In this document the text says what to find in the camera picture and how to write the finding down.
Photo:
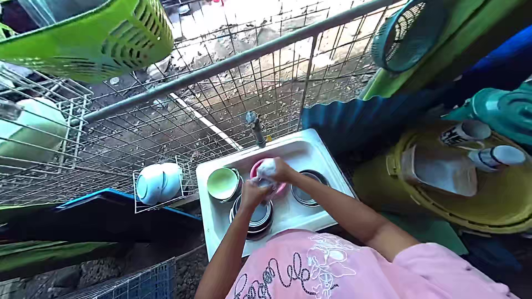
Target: embroidered pattern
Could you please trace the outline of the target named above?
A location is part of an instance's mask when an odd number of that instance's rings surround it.
[[[329,299],[333,289],[338,287],[336,278],[355,275],[356,271],[344,266],[347,261],[347,251],[358,251],[358,247],[330,234],[319,234],[309,237],[315,241],[306,254],[310,268],[310,278],[318,279],[318,284],[312,287],[316,299]]]
[[[234,289],[234,299],[271,299],[268,286],[274,282],[276,277],[285,288],[289,288],[292,282],[299,280],[301,288],[308,295],[316,299],[329,299],[333,290],[339,287],[335,279],[356,274],[355,270],[344,266],[343,263],[347,261],[347,251],[358,251],[359,248],[330,234],[314,235],[309,239],[314,241],[314,245],[307,251],[308,268],[303,268],[301,255],[295,252],[292,256],[292,264],[286,267],[288,279],[283,280],[279,262],[271,258],[262,272],[262,282],[252,281],[247,293],[243,293],[248,282],[247,273],[238,278]]]

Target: hand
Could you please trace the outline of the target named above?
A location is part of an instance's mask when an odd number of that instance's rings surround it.
[[[280,157],[274,158],[275,160],[275,175],[272,176],[272,179],[276,182],[288,182],[292,181],[294,172],[296,172],[292,167],[288,166],[286,162]]]
[[[238,210],[255,211],[255,208],[264,200],[270,188],[259,188],[250,180],[246,181],[242,187],[242,201]]]

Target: yellow bucket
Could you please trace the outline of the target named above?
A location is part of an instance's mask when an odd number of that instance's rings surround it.
[[[414,143],[438,146],[438,136],[455,121],[441,121],[423,129],[408,131],[388,154],[362,164],[353,175],[358,198],[378,211],[399,213],[435,213],[469,229],[512,234],[532,227],[532,160],[527,154],[523,165],[507,167],[501,172],[477,171],[478,193],[473,197],[445,194],[412,186],[399,177],[401,155]],[[511,145],[514,142],[492,132],[486,147]],[[458,148],[452,150],[467,151]]]

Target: teal plastic basket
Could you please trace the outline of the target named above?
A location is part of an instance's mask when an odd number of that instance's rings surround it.
[[[408,2],[374,36],[371,55],[375,64],[391,72],[416,65],[438,41],[447,15],[441,0]]]

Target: dirt ground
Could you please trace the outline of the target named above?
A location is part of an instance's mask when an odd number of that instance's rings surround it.
[[[190,5],[190,14],[180,16],[177,6],[167,9],[174,25],[175,49],[166,69],[158,76],[146,70],[125,74],[117,85],[109,81],[89,86],[94,92],[90,107],[95,111],[191,71],[262,45],[312,22],[349,9],[358,2],[309,0],[278,2],[242,0],[217,3],[200,1]],[[318,36],[305,107],[331,101],[349,101],[365,87],[376,68],[369,42],[382,11],[329,29]],[[311,38],[288,45],[257,60],[176,90],[184,107],[171,96],[152,99],[135,109],[87,126],[91,141],[80,156],[115,170],[130,172],[178,156],[189,163],[191,195],[195,191],[195,165],[236,152],[231,144],[246,148],[255,139],[244,114],[261,115],[263,132],[276,138],[297,129],[304,79],[311,54]],[[220,137],[188,108],[199,113],[232,139]],[[109,180],[109,187],[125,192],[132,184]]]

